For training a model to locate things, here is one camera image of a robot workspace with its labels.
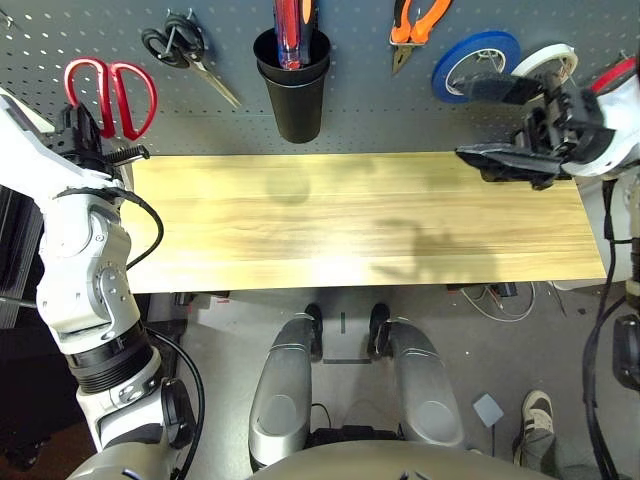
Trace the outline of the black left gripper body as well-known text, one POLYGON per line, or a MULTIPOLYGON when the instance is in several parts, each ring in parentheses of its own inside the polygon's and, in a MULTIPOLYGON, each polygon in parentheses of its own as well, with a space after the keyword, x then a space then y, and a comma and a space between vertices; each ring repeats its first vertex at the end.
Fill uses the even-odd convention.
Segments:
POLYGON ((83 150, 75 141, 76 106, 66 106, 60 114, 58 128, 53 132, 53 151, 63 158, 84 169, 101 173, 115 173, 123 167, 139 159, 149 159, 150 153, 143 145, 127 147, 115 152, 105 153, 101 150, 83 150))

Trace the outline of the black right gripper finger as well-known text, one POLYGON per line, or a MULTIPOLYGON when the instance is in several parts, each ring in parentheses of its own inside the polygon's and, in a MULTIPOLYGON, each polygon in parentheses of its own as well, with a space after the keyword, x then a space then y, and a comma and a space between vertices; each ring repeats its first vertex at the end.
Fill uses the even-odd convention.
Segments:
POLYGON ((509 143, 486 143, 456 147, 454 153, 467 164, 490 170, 500 167, 534 171, 540 173, 560 173, 562 159, 509 143))
POLYGON ((543 93, 539 80, 497 72, 460 77, 453 87, 470 101, 526 104, 543 93))

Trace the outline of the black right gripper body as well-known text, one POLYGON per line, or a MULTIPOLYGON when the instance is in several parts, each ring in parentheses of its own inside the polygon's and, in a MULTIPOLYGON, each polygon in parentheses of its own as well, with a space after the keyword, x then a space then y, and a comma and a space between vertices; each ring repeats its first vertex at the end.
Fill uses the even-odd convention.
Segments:
POLYGON ((524 119, 514 143, 560 165, 563 175, 586 175, 612 144, 615 130, 589 89, 568 87, 558 74, 538 74, 541 104, 524 119))

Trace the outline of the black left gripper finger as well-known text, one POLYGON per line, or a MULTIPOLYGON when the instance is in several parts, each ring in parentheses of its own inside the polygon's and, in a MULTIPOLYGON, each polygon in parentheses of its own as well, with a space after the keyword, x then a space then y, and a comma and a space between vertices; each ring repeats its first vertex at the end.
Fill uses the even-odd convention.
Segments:
POLYGON ((82 103, 74 108, 75 141, 83 150, 101 150, 101 130, 90 111, 82 103))

